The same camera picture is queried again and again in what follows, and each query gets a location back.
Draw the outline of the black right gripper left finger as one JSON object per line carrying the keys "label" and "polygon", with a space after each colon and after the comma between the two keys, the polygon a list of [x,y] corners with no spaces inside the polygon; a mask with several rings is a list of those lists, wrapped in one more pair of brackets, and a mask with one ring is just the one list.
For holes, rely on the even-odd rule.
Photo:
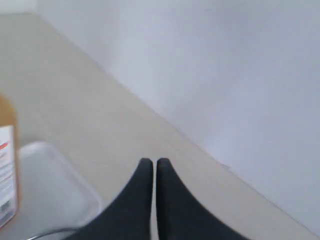
{"label": "black right gripper left finger", "polygon": [[68,240],[150,240],[153,162],[142,158],[113,202]]}

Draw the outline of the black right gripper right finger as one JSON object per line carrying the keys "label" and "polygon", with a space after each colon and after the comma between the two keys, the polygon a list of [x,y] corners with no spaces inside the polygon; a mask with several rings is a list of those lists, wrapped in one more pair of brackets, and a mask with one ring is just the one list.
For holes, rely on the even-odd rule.
{"label": "black right gripper right finger", "polygon": [[167,158],[156,163],[156,220],[160,240],[247,239],[192,195]]}

